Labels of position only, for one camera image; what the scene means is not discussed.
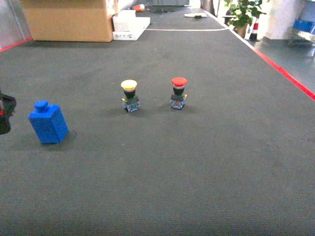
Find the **red tape line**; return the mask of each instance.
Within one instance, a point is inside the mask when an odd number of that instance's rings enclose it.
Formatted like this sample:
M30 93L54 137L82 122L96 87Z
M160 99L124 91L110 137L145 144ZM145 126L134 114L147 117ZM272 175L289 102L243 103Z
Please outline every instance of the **red tape line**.
M7 46L7 47L5 47L5 48L2 48L2 49L0 49L0 53L4 52L4 51L6 51L6 50L9 50L10 48L13 48L13 47L15 47L15 46L18 46L18 45L20 45L20 44L22 44L22 43L25 43L25 42L27 42L27 41L30 41L30 40L32 40L32 39L33 39L33 38L30 37L30 38L24 39L24 40L22 40L22 41L20 41L20 42L17 42L17 43L15 43L15 44L12 44L12 45L10 45L10 46Z
M252 50L256 52L262 59L264 59L268 64L270 64L273 68L275 68L277 71L279 71L284 77L286 77L288 80L291 81L295 86L297 86L301 91L303 91L307 96L309 96L311 99L315 101L315 94L310 91L307 87L305 87L303 84L301 84L299 81L293 78L292 75L290 75L285 69L275 64L271 59L269 59L267 56L265 56L261 51L255 49L252 47Z

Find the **white box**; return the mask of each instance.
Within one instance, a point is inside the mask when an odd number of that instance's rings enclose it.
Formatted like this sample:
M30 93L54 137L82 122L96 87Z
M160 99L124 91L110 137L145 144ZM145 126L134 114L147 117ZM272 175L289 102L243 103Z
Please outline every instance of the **white box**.
M137 29L136 11L122 10L116 16L113 16L115 31L131 31Z
M113 39L114 40L128 40L128 41L136 41L140 35L144 32L144 30L150 24L149 17L136 17L136 24L138 28L131 31L114 31Z

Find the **yellow mushroom button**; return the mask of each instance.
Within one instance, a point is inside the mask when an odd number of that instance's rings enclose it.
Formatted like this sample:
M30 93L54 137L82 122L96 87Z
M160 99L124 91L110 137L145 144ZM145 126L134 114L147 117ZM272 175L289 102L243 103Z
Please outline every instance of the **yellow mushroom button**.
M137 82L134 80L125 80L125 81L122 81L121 83L121 87L124 90L134 90L136 86L137 86Z

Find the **red button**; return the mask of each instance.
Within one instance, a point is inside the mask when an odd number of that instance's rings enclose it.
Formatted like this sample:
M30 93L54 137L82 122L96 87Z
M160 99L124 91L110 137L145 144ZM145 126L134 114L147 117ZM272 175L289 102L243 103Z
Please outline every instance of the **red button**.
M187 84L187 80L182 77L176 77L172 79L172 84L176 87L183 87Z

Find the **green plant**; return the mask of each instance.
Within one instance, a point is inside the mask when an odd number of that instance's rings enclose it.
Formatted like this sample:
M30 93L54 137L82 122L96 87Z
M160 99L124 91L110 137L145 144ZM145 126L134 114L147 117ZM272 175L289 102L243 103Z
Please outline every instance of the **green plant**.
M253 18L259 16L263 0L238 0L237 3L231 3L232 0L224 0L225 6L229 6L230 15L235 16L229 20L229 23L235 28L241 28L246 23L252 24Z

